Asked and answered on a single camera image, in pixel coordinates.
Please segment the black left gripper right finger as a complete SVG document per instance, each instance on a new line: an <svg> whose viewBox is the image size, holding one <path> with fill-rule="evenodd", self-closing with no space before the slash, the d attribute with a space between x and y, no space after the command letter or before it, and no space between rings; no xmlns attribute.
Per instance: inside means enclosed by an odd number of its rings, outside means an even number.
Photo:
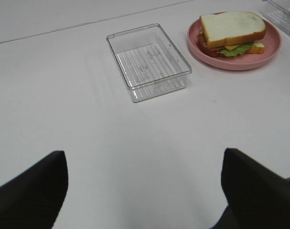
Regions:
<svg viewBox="0 0 290 229"><path fill-rule="evenodd" d="M214 229L290 229L290 178L227 148L221 186L227 207Z"/></svg>

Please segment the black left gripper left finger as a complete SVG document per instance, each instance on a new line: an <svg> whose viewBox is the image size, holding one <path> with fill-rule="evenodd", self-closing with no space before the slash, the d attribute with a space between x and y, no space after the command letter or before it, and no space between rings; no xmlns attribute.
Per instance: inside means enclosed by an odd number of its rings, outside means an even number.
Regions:
<svg viewBox="0 0 290 229"><path fill-rule="evenodd" d="M54 151L0 186L0 229L51 229L68 190L64 151Z"/></svg>

